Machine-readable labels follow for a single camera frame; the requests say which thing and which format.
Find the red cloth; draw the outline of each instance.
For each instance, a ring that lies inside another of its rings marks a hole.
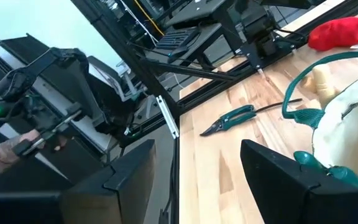
[[[358,17],[335,19],[311,31],[308,45],[319,51],[358,44]]]

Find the green handle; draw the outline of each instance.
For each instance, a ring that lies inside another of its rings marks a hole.
[[[253,111],[255,108],[253,105],[245,105],[245,106],[241,106],[235,110],[232,110],[230,112],[228,112],[227,114],[221,116],[221,120],[223,121],[229,121],[231,118],[238,116],[242,113],[246,113],[246,112],[251,112]]]
[[[300,124],[306,124],[312,128],[317,128],[318,123],[320,122],[321,118],[324,115],[323,110],[318,110],[318,109],[302,109],[302,110],[297,110],[297,111],[288,111],[287,110],[288,102],[290,101],[291,95],[292,95],[296,85],[302,80],[302,78],[304,78],[309,72],[311,72],[313,67],[315,67],[317,65],[333,62],[336,60],[342,60],[342,59],[347,59],[347,58],[356,58],[356,57],[358,57],[358,52],[345,52],[345,53],[340,53],[340,54],[334,54],[334,55],[325,57],[321,60],[318,60],[317,62],[310,65],[303,72],[301,72],[290,83],[290,85],[288,86],[288,88],[285,92],[285,97],[284,97],[284,102],[283,102],[283,107],[282,107],[283,117],[286,119],[294,119],[295,122],[300,123]]]
[[[223,123],[222,129],[227,131],[231,127],[233,127],[235,125],[238,125],[238,124],[241,124],[241,123],[243,123],[245,121],[248,121],[249,119],[253,118],[254,116],[256,116],[255,112],[249,112],[247,114],[239,116],[238,118],[231,119],[231,120]]]
[[[358,188],[358,175],[347,167],[331,167],[328,172],[335,178]]]
[[[305,151],[296,151],[293,153],[293,158],[301,165],[314,167],[319,170],[326,168],[314,157],[314,155]]]

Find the green bag handle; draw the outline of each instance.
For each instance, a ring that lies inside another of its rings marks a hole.
[[[318,60],[317,62],[313,63],[308,68],[306,68],[303,72],[301,72],[290,83],[290,85],[288,86],[288,88],[285,92],[285,97],[284,97],[284,102],[283,102],[283,107],[282,107],[283,117],[285,119],[294,119],[295,122],[297,122],[297,123],[305,124],[305,125],[310,126],[313,129],[316,129],[318,126],[318,123],[320,122],[321,118],[324,115],[324,110],[307,108],[307,109],[301,109],[301,110],[296,110],[296,111],[287,111],[288,102],[290,101],[291,95],[292,95],[296,85],[302,80],[302,78],[304,78],[309,72],[311,72],[311,70],[317,65],[333,62],[336,60],[343,60],[343,59],[357,58],[357,57],[358,57],[358,52],[345,52],[345,53],[330,55],[325,58],[322,58],[321,60]]]

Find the black metal frame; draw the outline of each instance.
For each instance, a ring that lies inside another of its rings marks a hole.
[[[155,96],[161,95],[162,98],[167,102],[169,110],[172,113],[172,116],[175,118],[175,121],[178,124],[180,115],[186,113],[187,111],[193,109],[194,107],[204,103],[210,98],[216,96],[220,92],[232,87],[236,83],[239,83],[243,79],[253,75],[257,72],[249,61],[246,61],[232,70],[226,73],[214,73],[206,72],[193,68],[181,68],[166,64],[158,64],[153,62],[154,65],[159,66],[167,72],[178,72],[184,75],[192,75],[197,77],[208,77],[212,79],[211,82],[200,87],[198,90],[190,93],[188,96],[182,98],[178,102],[175,102],[168,92],[163,88],[163,86],[155,78],[155,71],[151,70],[148,66],[149,63],[144,63],[140,61],[134,51],[128,50],[125,39],[125,36],[118,28],[118,23],[114,20],[108,10],[103,8],[102,5],[97,4],[92,0],[71,0],[74,5],[85,15],[85,17],[94,25],[95,29],[106,39],[108,44],[117,52],[117,54],[125,61],[132,71],[139,77],[139,79],[147,86],[151,94]],[[336,7],[332,8],[323,15],[317,17],[315,20],[305,24],[298,30],[297,33],[303,35],[308,35],[315,27],[318,25],[330,21],[332,19],[337,19],[346,16],[354,16],[358,14],[358,0],[345,0],[344,2],[338,4]],[[296,40],[298,36],[295,34],[290,34],[287,36],[287,39]],[[299,44],[294,44],[293,49],[297,49],[305,45],[306,42]],[[291,53],[292,49],[282,49],[273,57],[263,59],[263,63],[260,68],[267,67],[277,60],[280,60],[284,56]],[[132,144],[134,141],[144,137],[148,133],[156,130],[165,124],[164,117],[162,113],[159,113],[147,121],[143,122],[140,126],[136,127],[134,133],[136,135],[128,137],[124,142],[121,142],[121,147],[126,147]],[[179,139],[175,140],[175,156],[173,164],[175,165],[175,187],[174,189],[176,194],[176,200],[173,200],[172,203],[172,223],[178,223],[178,172],[179,172]]]

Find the wooden tabletop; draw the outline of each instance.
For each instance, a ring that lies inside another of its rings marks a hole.
[[[343,0],[327,0],[286,29],[296,29],[340,2]],[[242,169],[239,154],[241,140],[251,139],[292,158],[294,151],[311,150],[311,129],[283,119],[281,107],[278,107],[226,132],[204,138],[199,134],[221,115],[240,106],[252,104],[257,109],[283,101],[287,86],[302,70],[320,58],[344,51],[349,49],[318,53],[304,46],[295,55],[288,55],[265,68],[266,79],[255,74],[181,116],[181,224],[263,223]],[[234,58],[219,70],[229,70],[244,60]],[[358,79],[358,58],[333,62],[329,66],[333,73],[332,81],[340,90]],[[208,82],[204,78],[198,79],[182,89],[180,97]],[[295,98],[303,98],[306,104],[291,105],[293,109],[316,106],[316,96],[300,87],[293,94]]]

